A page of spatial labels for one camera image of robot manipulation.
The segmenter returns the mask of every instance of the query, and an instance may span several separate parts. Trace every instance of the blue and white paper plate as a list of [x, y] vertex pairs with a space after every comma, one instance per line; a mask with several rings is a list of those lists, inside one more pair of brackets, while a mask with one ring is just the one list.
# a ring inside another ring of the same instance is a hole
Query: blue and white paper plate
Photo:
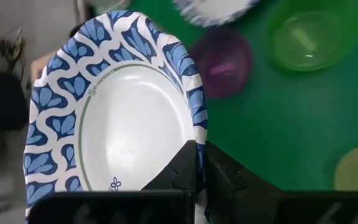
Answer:
[[134, 11], [88, 21], [32, 89], [26, 216], [55, 192], [140, 190], [190, 139], [202, 158], [207, 122], [201, 78], [176, 37]]
[[235, 21], [259, 0], [173, 0], [190, 24], [217, 27]]

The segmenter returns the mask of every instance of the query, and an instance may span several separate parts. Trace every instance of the purple bowl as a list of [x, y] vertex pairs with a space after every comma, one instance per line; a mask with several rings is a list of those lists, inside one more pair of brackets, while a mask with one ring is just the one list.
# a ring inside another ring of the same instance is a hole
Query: purple bowl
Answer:
[[235, 94], [252, 70], [250, 48], [237, 32], [218, 28], [202, 36], [190, 50], [208, 98]]

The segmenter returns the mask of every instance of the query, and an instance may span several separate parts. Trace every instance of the gray floor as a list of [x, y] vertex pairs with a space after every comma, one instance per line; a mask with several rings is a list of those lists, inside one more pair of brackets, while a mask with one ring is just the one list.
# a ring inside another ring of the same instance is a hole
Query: gray floor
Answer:
[[[11, 31], [21, 27], [25, 39], [23, 88], [31, 62], [62, 46], [75, 24], [74, 0], [0, 0], [0, 35], [14, 36]], [[0, 195], [11, 195], [13, 206], [0, 213], [0, 223], [24, 223], [22, 153], [26, 136], [27, 128], [5, 133], [8, 155], [4, 166], [0, 164]]]

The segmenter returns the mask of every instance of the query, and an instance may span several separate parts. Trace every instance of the green table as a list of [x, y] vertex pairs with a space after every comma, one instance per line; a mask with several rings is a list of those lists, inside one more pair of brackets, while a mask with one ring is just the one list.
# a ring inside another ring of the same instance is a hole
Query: green table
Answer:
[[[261, 0], [228, 27], [246, 37], [254, 71], [237, 95], [208, 101], [208, 140], [285, 190], [334, 188], [341, 156], [358, 146], [358, 45], [342, 61], [313, 73], [273, 66], [264, 35], [277, 1]], [[189, 49], [208, 30], [185, 22], [171, 0], [134, 0]]]

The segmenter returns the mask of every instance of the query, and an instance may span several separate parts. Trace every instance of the paper plate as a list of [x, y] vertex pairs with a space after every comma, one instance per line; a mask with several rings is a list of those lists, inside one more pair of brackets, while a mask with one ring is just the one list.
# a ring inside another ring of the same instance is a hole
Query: paper plate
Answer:
[[34, 83], [26, 215], [58, 191], [140, 190], [187, 140], [201, 154], [206, 128], [201, 78], [177, 38], [138, 12], [92, 19]]
[[173, 0], [180, 14], [189, 23], [215, 27], [235, 21], [259, 0]]

